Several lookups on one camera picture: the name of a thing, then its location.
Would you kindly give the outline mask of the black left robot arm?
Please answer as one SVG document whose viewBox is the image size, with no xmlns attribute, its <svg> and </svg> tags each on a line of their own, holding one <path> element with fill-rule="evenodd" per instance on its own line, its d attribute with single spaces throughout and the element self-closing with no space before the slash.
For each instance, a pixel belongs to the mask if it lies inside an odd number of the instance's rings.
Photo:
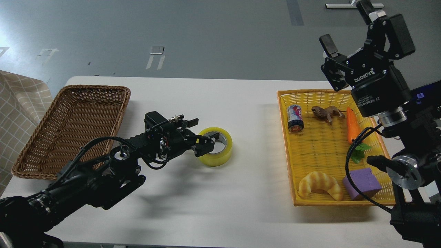
<svg viewBox="0 0 441 248">
<path fill-rule="evenodd" d="M 198 119 L 183 115 L 166 119 L 156 111 L 145 114 L 145 132 L 134 137 L 99 137 L 69 161 L 57 180 L 31 196 L 1 199 L 2 248 L 62 248 L 62 240 L 47 234 L 85 205 L 108 210 L 145 183 L 142 159 L 154 170 L 192 150 L 195 157 L 209 154 L 221 134 L 194 134 Z"/>
</svg>

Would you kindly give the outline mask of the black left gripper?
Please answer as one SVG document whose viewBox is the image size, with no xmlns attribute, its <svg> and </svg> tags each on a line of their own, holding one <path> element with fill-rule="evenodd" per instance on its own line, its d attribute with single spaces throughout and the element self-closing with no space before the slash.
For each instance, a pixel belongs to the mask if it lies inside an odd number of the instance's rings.
<svg viewBox="0 0 441 248">
<path fill-rule="evenodd" d="M 180 128 L 169 133 L 167 147 L 162 151 L 162 159 L 172 160 L 188 150 L 194 152 L 195 157 L 201 157 L 214 150 L 215 141 L 219 132 L 208 132 L 196 135 L 189 128 L 198 125 L 199 119 L 181 120 Z"/>
</svg>

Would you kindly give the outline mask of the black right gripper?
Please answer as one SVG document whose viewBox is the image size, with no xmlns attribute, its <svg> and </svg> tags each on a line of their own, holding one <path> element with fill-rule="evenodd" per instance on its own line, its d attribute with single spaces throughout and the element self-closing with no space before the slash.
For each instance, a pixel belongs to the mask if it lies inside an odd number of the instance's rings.
<svg viewBox="0 0 441 248">
<path fill-rule="evenodd" d="M 351 95 L 363 117 L 391 111 L 409 101 L 410 89 L 393 61 L 416 51 L 402 14 L 387 16 L 370 0 L 356 8 L 368 25 L 363 48 L 347 57 L 338 52 L 329 34 L 319 37 L 324 50 L 321 71 L 334 91 L 352 87 Z"/>
</svg>

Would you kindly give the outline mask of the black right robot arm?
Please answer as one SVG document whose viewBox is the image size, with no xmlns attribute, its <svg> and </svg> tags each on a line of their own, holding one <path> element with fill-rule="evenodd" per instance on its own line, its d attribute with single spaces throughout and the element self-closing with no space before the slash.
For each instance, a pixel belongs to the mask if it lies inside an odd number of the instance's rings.
<svg viewBox="0 0 441 248">
<path fill-rule="evenodd" d="M 404 240 L 424 248 L 440 247 L 440 201 L 426 203 L 419 188 L 435 182 L 440 189 L 440 130 L 434 105 L 419 105 L 394 61 L 415 52 L 407 24 L 401 14 L 387 16 L 369 0 L 354 0 L 364 22 L 367 37 L 352 55 L 338 52 L 331 36 L 319 38 L 326 54 L 321 66 L 335 91 L 351 87 L 351 95 L 363 117 L 376 116 L 379 125 L 367 127 L 355 138 L 345 162 L 352 187 L 361 193 L 349 172 L 349 158 L 355 147 L 383 127 L 385 138 L 399 137 L 404 148 L 392 158 L 368 156 L 367 163 L 391 178 L 395 206 L 385 207 L 364 193 L 361 196 L 391 214 L 390 224 Z"/>
</svg>

